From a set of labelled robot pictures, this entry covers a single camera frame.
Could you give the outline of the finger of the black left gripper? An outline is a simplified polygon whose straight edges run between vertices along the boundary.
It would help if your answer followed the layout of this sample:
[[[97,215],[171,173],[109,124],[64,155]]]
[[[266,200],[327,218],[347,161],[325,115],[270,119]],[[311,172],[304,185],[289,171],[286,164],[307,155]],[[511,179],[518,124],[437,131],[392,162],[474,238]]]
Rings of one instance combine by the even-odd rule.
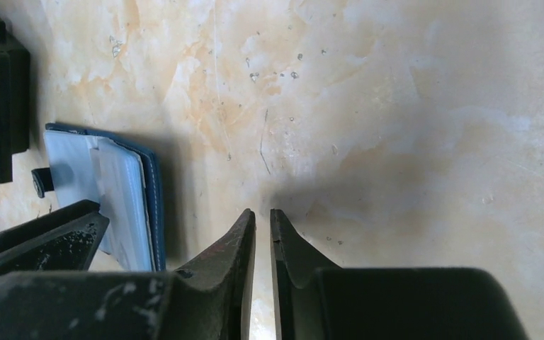
[[[0,276],[13,271],[85,271],[110,220],[81,200],[0,232]]]

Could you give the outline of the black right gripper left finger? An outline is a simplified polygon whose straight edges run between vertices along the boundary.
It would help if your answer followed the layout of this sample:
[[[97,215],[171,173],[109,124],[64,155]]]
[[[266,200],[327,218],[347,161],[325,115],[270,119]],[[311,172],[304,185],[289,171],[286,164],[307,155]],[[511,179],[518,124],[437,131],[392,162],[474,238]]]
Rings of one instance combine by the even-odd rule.
[[[247,339],[256,220],[173,271],[0,276],[0,339]]]

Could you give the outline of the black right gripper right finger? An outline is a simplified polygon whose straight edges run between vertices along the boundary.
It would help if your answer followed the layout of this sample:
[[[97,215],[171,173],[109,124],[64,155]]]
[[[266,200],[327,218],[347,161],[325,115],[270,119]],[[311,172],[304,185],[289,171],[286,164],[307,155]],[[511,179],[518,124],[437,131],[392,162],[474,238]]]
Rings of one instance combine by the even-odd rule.
[[[270,212],[279,339],[526,339],[506,291],[478,268],[343,268]]]

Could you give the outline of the blue leather card holder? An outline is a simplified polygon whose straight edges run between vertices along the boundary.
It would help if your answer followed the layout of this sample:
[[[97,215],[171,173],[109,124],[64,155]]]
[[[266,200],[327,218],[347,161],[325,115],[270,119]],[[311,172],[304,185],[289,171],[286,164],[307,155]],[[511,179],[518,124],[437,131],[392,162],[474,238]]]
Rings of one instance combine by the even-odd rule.
[[[80,200],[100,205],[110,225],[99,249],[126,271],[166,268],[162,172],[150,148],[114,132],[48,123],[49,165],[33,169],[39,198],[54,192],[61,208]]]

